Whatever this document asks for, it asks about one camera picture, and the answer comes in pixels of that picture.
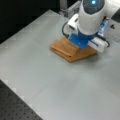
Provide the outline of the white gripper blue mount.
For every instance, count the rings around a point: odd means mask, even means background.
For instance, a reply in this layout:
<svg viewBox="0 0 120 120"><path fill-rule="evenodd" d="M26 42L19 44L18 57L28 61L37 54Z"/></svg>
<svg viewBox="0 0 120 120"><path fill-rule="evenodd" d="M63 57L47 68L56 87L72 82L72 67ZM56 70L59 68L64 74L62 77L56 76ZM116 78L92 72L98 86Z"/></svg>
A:
<svg viewBox="0 0 120 120"><path fill-rule="evenodd" d="M68 21L67 25L73 30L73 33L71 33L68 37L69 41L79 48L87 48L88 46L90 46L98 52L103 52L106 48L110 46L109 42L99 33L96 33L94 35L84 35L80 33L77 29L77 14L75 14Z"/></svg>

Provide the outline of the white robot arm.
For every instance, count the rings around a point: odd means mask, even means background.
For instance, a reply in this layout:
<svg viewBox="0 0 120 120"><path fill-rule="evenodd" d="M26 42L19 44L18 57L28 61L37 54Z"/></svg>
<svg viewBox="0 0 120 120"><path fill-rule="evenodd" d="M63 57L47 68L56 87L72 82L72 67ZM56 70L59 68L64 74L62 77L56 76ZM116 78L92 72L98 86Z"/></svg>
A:
<svg viewBox="0 0 120 120"><path fill-rule="evenodd" d="M80 48L90 46L103 52L109 43L99 35L104 18L105 0L82 0L79 12L72 16L67 25L73 30L69 41Z"/></svg>

